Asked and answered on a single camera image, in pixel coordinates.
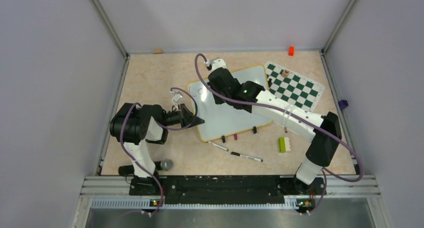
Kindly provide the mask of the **yellow framed whiteboard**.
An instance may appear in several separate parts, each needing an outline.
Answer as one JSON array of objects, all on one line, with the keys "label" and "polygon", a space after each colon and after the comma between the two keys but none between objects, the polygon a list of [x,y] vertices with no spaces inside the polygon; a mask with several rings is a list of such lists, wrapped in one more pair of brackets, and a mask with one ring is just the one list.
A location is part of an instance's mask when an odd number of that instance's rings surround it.
[{"label": "yellow framed whiteboard", "polygon": [[213,94],[207,90],[201,81],[188,83],[187,90],[194,98],[191,104],[197,104],[197,116],[204,123],[197,126],[199,137],[203,142],[220,139],[240,132],[253,130],[254,127],[268,125],[271,119],[237,110],[226,103],[217,105]]}]

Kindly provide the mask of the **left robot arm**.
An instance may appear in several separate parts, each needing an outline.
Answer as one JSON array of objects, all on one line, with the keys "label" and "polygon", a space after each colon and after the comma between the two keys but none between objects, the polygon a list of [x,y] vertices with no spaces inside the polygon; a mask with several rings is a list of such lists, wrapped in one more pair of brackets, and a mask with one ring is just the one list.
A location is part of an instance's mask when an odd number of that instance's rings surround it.
[{"label": "left robot arm", "polygon": [[153,161],[147,144],[165,144],[170,126],[179,124],[181,129],[186,129],[204,123],[197,112],[189,111],[185,104],[166,111],[161,105],[137,107],[135,103],[124,103],[112,118],[109,132],[131,161],[130,165],[118,168],[120,176],[132,177],[129,194],[160,195],[163,186],[158,171],[173,165],[169,159]]}]

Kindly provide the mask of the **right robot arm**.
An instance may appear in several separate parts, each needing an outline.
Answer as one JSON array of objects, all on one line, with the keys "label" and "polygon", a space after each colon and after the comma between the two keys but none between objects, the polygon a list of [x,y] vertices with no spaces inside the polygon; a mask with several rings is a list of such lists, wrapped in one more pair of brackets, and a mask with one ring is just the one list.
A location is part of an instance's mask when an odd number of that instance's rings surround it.
[{"label": "right robot arm", "polygon": [[207,69],[210,72],[207,85],[213,90],[217,105],[226,103],[234,109],[271,119],[309,143],[305,159],[293,180],[296,192],[308,193],[314,186],[315,177],[330,165],[339,145],[328,135],[342,138],[339,117],[333,112],[320,115],[305,111],[274,96],[271,91],[253,81],[240,83],[227,68],[208,65]]}]

